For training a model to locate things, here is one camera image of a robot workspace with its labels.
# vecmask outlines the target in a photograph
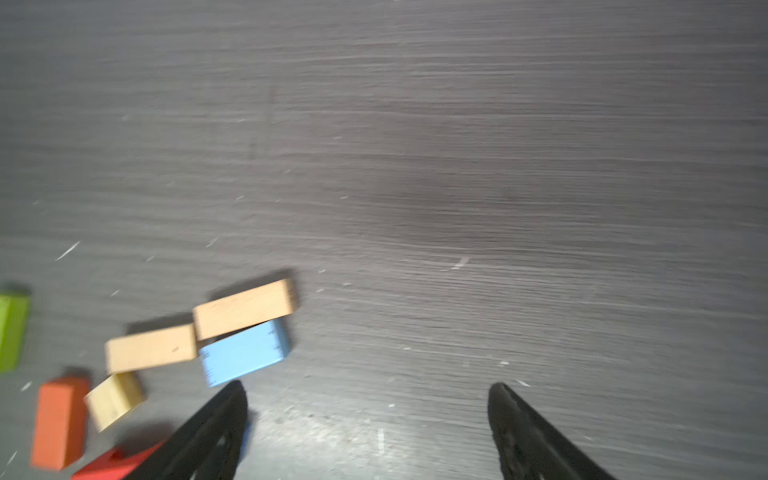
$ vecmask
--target green block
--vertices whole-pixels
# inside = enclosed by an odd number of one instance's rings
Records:
[[[28,296],[0,295],[0,372],[10,372],[18,365],[28,312]]]

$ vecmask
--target light blue block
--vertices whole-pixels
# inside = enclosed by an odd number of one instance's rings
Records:
[[[283,319],[270,320],[200,349],[208,386],[221,385],[285,359],[289,352]]]

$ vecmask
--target dark gray table surface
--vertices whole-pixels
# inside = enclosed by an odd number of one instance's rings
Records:
[[[0,280],[34,296],[3,479],[75,470],[27,466],[42,382],[275,272],[295,346],[243,378],[238,478],[500,478],[495,381],[618,478],[765,478],[765,14],[1,3]],[[140,376],[80,465],[215,391],[197,361]]]

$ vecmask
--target yellow block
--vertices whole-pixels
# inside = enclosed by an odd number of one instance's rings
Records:
[[[98,427],[106,429],[144,401],[133,373],[116,373],[85,396],[85,403]]]
[[[109,373],[133,372],[197,358],[193,325],[121,336],[107,341]]]
[[[194,325],[197,338],[203,340],[289,315],[295,309],[293,286],[283,279],[196,306]]]

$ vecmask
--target building block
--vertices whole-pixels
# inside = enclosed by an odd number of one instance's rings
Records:
[[[110,339],[104,349],[110,374],[197,358],[192,324]]]
[[[127,458],[123,449],[109,450],[93,462],[77,470],[72,475],[71,480],[120,480],[149,458],[149,455],[152,455],[160,445],[163,445],[162,442]]]
[[[282,319],[235,333],[200,349],[208,386],[216,386],[278,363],[290,346]]]
[[[67,376],[40,386],[31,465],[62,470],[83,456],[88,379]]]
[[[133,373],[115,373],[85,396],[99,432],[127,415],[144,401]]]
[[[0,372],[10,372],[18,365],[28,312],[29,296],[0,295]]]
[[[194,308],[197,338],[213,338],[289,315],[296,309],[293,285],[283,279]]]

